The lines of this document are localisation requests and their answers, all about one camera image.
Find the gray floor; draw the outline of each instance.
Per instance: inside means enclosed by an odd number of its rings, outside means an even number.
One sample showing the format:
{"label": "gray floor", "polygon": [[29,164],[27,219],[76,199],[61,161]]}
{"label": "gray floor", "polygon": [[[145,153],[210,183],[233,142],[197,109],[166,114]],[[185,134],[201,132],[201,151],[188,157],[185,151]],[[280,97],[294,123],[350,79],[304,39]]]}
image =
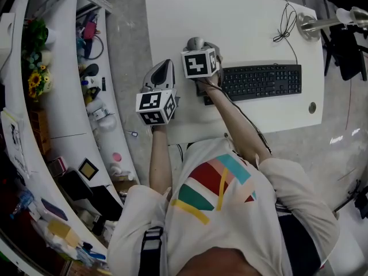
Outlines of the gray floor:
{"label": "gray floor", "polygon": [[[138,138],[125,135],[139,178],[147,184],[151,138],[135,113],[136,93],[152,67],[145,0],[108,1],[114,5],[107,32],[116,99],[124,129],[139,133]],[[302,0],[289,1],[302,4]],[[323,0],[306,0],[306,5],[326,18]],[[359,43],[367,45],[363,38],[359,38]],[[362,176],[368,160],[367,98],[367,83],[361,81],[361,76],[344,82],[332,63],[325,78],[322,124],[266,134],[274,156],[301,163],[331,208],[346,198],[347,190]],[[170,155],[176,177],[181,166],[176,146],[170,148]]]}

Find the lamp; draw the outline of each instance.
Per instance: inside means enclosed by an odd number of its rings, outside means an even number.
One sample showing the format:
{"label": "lamp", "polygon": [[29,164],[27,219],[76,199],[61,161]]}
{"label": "lamp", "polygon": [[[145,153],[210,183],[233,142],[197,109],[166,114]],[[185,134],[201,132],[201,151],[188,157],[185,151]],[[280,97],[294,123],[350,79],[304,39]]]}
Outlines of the lamp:
{"label": "lamp", "polygon": [[320,29],[333,25],[357,25],[360,28],[368,26],[368,12],[358,7],[352,7],[350,11],[338,8],[335,18],[317,20],[314,17],[299,13],[297,16],[297,28],[307,41],[318,41],[321,37]]}

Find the sunflower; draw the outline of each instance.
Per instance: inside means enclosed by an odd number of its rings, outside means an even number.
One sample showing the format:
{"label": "sunflower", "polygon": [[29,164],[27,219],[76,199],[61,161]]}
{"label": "sunflower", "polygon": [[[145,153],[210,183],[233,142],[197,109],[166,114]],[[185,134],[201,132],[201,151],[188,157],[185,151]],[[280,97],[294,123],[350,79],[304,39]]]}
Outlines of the sunflower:
{"label": "sunflower", "polygon": [[28,95],[32,98],[36,97],[36,87],[30,87],[28,90]]}
{"label": "sunflower", "polygon": [[40,82],[41,82],[41,75],[36,71],[31,73],[31,75],[28,79],[29,86],[30,87],[37,87]]}

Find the hand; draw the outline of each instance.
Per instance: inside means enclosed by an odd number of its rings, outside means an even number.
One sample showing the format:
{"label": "hand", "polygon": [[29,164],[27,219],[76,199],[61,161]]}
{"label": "hand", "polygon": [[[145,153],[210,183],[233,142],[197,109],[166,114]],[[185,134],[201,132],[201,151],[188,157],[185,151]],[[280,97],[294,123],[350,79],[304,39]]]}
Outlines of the hand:
{"label": "hand", "polygon": [[212,76],[208,77],[208,78],[198,78],[198,87],[200,88],[201,91],[207,91],[210,89],[215,89],[213,87],[211,87],[211,85],[214,85],[216,87],[219,86],[219,73],[215,72]]}

